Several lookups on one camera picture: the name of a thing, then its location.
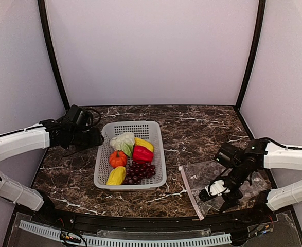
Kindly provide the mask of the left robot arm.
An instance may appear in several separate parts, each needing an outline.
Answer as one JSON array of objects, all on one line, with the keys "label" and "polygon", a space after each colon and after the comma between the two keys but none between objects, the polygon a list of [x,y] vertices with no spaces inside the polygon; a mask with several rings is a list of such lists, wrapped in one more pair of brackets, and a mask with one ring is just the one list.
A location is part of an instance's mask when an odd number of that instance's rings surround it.
[{"label": "left robot arm", "polygon": [[[0,162],[33,150],[74,146],[85,150],[102,145],[104,138],[94,121],[93,110],[73,105],[57,120],[43,120],[33,126],[0,134]],[[28,188],[0,171],[0,197],[38,212],[47,224],[59,220],[51,199],[42,192]]]}]

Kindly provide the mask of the white toy cauliflower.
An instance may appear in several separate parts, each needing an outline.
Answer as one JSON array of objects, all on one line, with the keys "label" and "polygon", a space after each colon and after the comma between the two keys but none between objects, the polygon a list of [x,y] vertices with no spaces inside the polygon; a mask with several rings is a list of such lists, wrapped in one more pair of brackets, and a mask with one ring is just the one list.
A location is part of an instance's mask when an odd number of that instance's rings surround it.
[{"label": "white toy cauliflower", "polygon": [[126,156],[132,157],[135,145],[135,135],[132,132],[125,132],[110,140],[110,146],[115,151],[122,151]]}]

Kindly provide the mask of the orange toy pumpkin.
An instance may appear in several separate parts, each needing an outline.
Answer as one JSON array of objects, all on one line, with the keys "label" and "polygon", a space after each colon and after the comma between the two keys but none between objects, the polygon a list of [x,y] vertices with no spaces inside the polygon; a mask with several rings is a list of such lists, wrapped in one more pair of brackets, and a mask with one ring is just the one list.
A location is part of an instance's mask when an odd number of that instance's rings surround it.
[{"label": "orange toy pumpkin", "polygon": [[109,164],[113,168],[125,167],[127,162],[128,158],[123,151],[114,151],[109,157]]}]

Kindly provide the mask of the clear zip top bag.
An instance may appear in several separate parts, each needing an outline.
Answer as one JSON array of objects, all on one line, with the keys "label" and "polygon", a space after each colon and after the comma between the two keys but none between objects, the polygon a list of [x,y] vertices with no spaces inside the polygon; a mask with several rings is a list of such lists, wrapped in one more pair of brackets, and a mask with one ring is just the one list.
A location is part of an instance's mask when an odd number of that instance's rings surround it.
[{"label": "clear zip top bag", "polygon": [[[224,169],[225,167],[215,161],[179,166],[185,189],[200,220],[205,219],[208,213],[217,214],[224,203],[222,197],[216,197],[207,202],[203,202],[198,196],[201,190],[204,189],[211,180],[224,171]],[[243,194],[242,199],[239,200],[237,206],[228,209],[227,212],[253,207],[257,195],[269,187],[268,181],[258,172],[252,174],[251,181],[251,183],[248,181],[243,183],[240,187],[240,191]]]}]

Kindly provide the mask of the white plastic basket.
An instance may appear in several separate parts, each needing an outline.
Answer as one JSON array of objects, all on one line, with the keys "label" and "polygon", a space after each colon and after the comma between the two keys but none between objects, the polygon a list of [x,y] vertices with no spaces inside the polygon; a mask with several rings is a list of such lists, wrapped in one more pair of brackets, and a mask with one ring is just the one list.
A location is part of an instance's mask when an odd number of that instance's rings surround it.
[{"label": "white plastic basket", "polygon": [[[141,180],[136,185],[108,186],[109,175],[113,167],[109,157],[114,152],[110,140],[125,132],[134,133],[135,137],[144,139],[154,147],[154,157],[151,162],[155,166],[155,175]],[[167,181],[166,161],[164,155],[162,134],[156,121],[121,121],[108,123],[102,128],[104,142],[98,147],[94,171],[94,184],[100,189],[110,191],[151,191],[163,186]]]}]

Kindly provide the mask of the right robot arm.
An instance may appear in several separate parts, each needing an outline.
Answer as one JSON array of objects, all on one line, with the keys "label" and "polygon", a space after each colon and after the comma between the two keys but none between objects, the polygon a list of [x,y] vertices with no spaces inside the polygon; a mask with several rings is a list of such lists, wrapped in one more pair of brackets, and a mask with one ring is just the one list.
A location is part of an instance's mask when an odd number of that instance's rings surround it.
[{"label": "right robot arm", "polygon": [[[302,171],[302,146],[283,145],[268,137],[250,141],[245,149],[224,143],[217,152],[216,161],[230,169],[230,173],[216,184],[217,194],[224,199],[220,209],[223,212],[239,203],[240,187],[253,172],[261,169]],[[257,200],[248,213],[253,223],[260,223],[269,211],[302,202],[302,180],[263,191]]]}]

